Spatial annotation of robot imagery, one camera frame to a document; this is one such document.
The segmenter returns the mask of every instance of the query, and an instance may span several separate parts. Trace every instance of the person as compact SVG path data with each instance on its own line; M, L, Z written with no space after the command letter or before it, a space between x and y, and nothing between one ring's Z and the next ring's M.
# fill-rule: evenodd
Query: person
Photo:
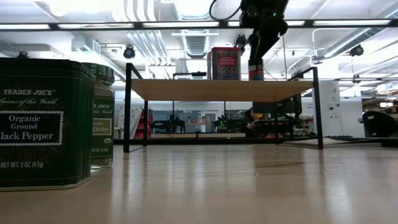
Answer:
M253 123L256 120L257 116L253 113L253 108L248 109L244 113L242 129L246 134L246 138L258 138L256 125Z

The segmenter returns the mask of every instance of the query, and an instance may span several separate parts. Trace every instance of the green spice tin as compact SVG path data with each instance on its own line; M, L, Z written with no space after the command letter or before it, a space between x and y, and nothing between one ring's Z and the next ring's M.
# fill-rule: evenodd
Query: green spice tin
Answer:
M91 167L110 167L113 163L114 70L95 63L83 64L96 77Z
M0 58L0 190L90 177L95 76L69 60Z

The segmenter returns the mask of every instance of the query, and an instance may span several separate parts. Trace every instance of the white pillar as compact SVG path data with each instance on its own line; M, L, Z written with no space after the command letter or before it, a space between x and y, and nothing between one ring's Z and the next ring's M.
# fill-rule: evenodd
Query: white pillar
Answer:
M317 65L319 78L338 78L338 66L335 63L325 62ZM319 82L320 109L322 117L323 136L342 136L343 119L341 113L340 89L338 82Z

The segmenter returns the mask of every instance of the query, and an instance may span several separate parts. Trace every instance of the table surface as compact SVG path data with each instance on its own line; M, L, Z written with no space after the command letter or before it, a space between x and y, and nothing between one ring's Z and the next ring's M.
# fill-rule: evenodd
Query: table surface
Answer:
M113 154L112 168L93 170L78 188L1 192L0 223L397 223L391 148L147 146L126 154L115 146Z
M312 87L312 82L155 79L131 81L131 88L148 101L276 102Z

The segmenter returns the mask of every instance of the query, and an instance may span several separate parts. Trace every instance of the black cable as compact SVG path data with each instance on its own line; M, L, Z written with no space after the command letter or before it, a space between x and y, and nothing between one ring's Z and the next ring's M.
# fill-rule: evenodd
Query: black cable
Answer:
M268 75L271 76L275 81L278 81L278 79L276 79L275 77L273 77L273 76L271 75L271 73L269 73L269 72L266 70L266 68L263 68L263 69L264 69L264 71L266 71L266 73L268 73Z
M225 19L215 18L215 17L212 15L211 10L213 9L214 3L216 3L216 2L217 2L217 0L213 0L213 2L212 2L211 5L210 5L210 9L209 9L209 15L210 15L210 17L211 17L212 19L216 20L216 21L225 21L225 20L228 20L228 19L232 18L233 16L235 16L236 13L238 13L239 10L241 9L241 6L239 6L238 9L237 9L232 15L228 16L228 17L225 18Z

